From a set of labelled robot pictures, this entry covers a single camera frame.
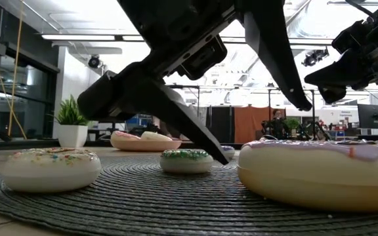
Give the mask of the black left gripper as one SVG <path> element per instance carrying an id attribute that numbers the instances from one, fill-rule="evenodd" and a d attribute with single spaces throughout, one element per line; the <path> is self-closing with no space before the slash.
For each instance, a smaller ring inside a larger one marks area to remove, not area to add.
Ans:
<path id="1" fill-rule="evenodd" d="M 234 19 L 234 2 L 157 0 L 119 4 L 150 53 L 119 73 L 107 71 L 82 92 L 77 99 L 80 112 L 95 121 L 149 113 L 221 164 L 228 164 L 218 140 L 163 78 L 178 73 L 196 80 L 226 57 L 219 33 Z"/>

